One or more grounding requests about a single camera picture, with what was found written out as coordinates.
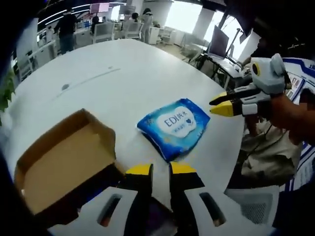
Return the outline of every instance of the open cardboard box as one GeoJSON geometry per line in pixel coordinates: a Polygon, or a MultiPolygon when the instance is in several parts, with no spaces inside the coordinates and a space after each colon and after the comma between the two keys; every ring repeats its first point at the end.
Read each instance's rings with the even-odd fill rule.
{"type": "Polygon", "coordinates": [[[15,185],[37,220],[67,224],[77,210],[124,171],[115,161],[115,132],[79,110],[33,143],[17,162],[15,185]]]}

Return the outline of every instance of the blue wet wipes package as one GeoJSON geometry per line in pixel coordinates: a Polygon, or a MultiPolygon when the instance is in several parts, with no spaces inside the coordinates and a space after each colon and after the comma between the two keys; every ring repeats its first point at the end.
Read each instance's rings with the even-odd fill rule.
{"type": "Polygon", "coordinates": [[[183,98],[146,115],[137,127],[170,162],[197,144],[209,120],[202,109],[183,98]]]}

